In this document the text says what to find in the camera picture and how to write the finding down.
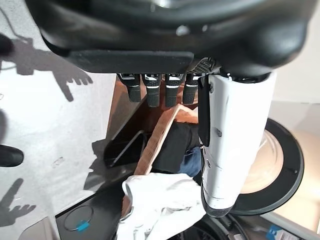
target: dark fabric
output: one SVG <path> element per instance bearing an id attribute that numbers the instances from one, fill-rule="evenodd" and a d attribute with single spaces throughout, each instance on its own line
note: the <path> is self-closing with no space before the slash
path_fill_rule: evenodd
<path id="1" fill-rule="evenodd" d="M 195 177 L 201 170 L 201 151 L 196 146 L 186 151 L 180 164 L 178 174 L 187 174 L 189 177 Z"/>
<path id="2" fill-rule="evenodd" d="M 173 122 L 153 168 L 156 172 L 178 173 L 186 151 L 199 146 L 197 124 Z"/>

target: black object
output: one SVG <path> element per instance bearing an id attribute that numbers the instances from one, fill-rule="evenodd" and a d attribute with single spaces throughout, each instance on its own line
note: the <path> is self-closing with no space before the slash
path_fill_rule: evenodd
<path id="1" fill-rule="evenodd" d="M 198 77 L 202 74 L 190 73 L 186 75 L 185 84 L 183 88 L 183 104 L 193 104 L 195 100 L 196 91 L 198 90 Z"/>
<path id="2" fill-rule="evenodd" d="M 133 103 L 139 103 L 141 101 L 140 74 L 122 73 L 117 75 L 126 86 L 129 100 Z"/>
<path id="3" fill-rule="evenodd" d="M 107 168 L 137 163 L 147 145 L 147 136 L 138 131 L 130 141 L 113 140 L 104 150 L 104 163 Z"/>
<path id="4" fill-rule="evenodd" d="M 90 225 L 94 216 L 94 209 L 90 206 L 79 206 L 68 213 L 64 219 L 64 228 L 67 231 L 84 231 Z"/>
<path id="5" fill-rule="evenodd" d="M 186 151 L 200 145 L 197 131 L 197 124 L 173 122 L 152 171 L 178 173 Z"/>
<path id="6" fill-rule="evenodd" d="M 160 82 L 162 74 L 142 74 L 142 81 L 146 87 L 146 100 L 148 106 L 155 108 L 160 104 Z"/>
<path id="7" fill-rule="evenodd" d="M 16 167 L 24 161 L 24 153 L 11 146 L 0 145 L 0 167 Z"/>
<path id="8" fill-rule="evenodd" d="M 113 239 L 121 217 L 124 197 L 122 182 L 127 178 L 124 177 L 56 215 L 61 240 Z"/>
<path id="9" fill-rule="evenodd" d="M 297 191 L 304 174 L 304 157 L 295 137 L 281 124 L 268 118 L 265 129 L 281 145 L 283 167 L 279 176 L 266 188 L 247 194 L 240 194 L 231 209 L 234 215 L 261 215 L 287 202 Z"/>
<path id="10" fill-rule="evenodd" d="M 183 74 L 165 75 L 165 106 L 172 108 L 177 105 L 177 94 L 180 84 L 184 81 Z"/>
<path id="11" fill-rule="evenodd" d="M 210 101 L 209 101 L 209 76 L 198 79 L 198 118 L 199 118 L 199 137 L 202 144 L 206 147 L 210 143 Z"/>
<path id="12" fill-rule="evenodd" d="M 301 50 L 316 0 L 26 0 L 49 48 L 94 73 L 259 76 Z"/>

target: white wall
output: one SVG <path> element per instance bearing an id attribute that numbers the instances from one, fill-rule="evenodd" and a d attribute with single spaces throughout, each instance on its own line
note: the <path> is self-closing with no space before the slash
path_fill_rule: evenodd
<path id="1" fill-rule="evenodd" d="M 17 240 L 93 193 L 84 185 L 100 151 L 93 143 L 106 138 L 115 75 L 86 73 L 50 52 L 24 1 L 0 7 L 20 35 L 0 12 L 0 33 L 14 46 L 0 56 L 0 144 L 24 153 L 21 165 L 0 167 L 0 239 Z M 25 214 L 24 205 L 35 208 Z"/>
<path id="2" fill-rule="evenodd" d="M 315 9 L 301 54 L 278 70 L 273 99 L 320 103 L 320 4 Z"/>

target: white towel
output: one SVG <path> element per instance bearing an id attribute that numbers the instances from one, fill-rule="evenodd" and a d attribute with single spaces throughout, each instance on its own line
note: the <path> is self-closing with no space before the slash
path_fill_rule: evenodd
<path id="1" fill-rule="evenodd" d="M 133 175 L 122 188 L 132 208 L 119 222 L 117 240 L 166 240 L 205 214 L 201 187 L 184 173 Z"/>

